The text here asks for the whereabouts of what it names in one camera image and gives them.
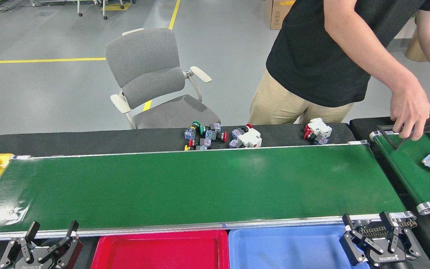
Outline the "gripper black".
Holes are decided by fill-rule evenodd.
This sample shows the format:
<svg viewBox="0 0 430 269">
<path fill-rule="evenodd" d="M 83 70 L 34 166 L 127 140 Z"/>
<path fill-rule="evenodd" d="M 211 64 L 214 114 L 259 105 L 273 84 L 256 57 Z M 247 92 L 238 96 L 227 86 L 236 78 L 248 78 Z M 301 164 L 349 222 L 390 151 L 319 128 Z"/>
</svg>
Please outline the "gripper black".
<svg viewBox="0 0 430 269">
<path fill-rule="evenodd" d="M 40 224 L 34 221 L 23 237 L 12 239 L 0 260 L 0 269 L 61 269 L 72 268 L 83 248 L 77 230 L 79 223 L 72 221 L 66 237 L 50 247 L 38 248 L 34 243 Z"/>
<path fill-rule="evenodd" d="M 342 220 L 345 232 L 340 243 L 353 266 L 366 262 L 372 269 L 412 269 L 413 266 L 406 259 L 420 257 L 418 245 L 412 242 L 414 235 L 411 228 L 417 226 L 415 217 L 396 222 L 392 221 L 388 212 L 383 212 L 387 242 L 376 242 L 384 251 L 382 254 L 372 248 L 372 240 L 365 236 L 364 230 L 368 228 L 369 220 L 353 222 L 349 214 L 344 214 Z"/>
</svg>

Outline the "person's right hand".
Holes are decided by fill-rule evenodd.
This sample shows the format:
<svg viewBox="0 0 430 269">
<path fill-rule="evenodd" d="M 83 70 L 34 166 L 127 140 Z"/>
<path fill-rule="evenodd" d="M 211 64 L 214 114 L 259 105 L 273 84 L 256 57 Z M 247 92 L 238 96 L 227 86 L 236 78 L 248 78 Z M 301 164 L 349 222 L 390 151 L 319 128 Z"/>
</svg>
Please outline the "person's right hand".
<svg viewBox="0 0 430 269">
<path fill-rule="evenodd" d="M 393 131 L 400 138 L 419 140 L 429 118 L 430 103 L 425 90 L 416 78 L 390 87 L 390 118 L 394 121 Z"/>
</svg>

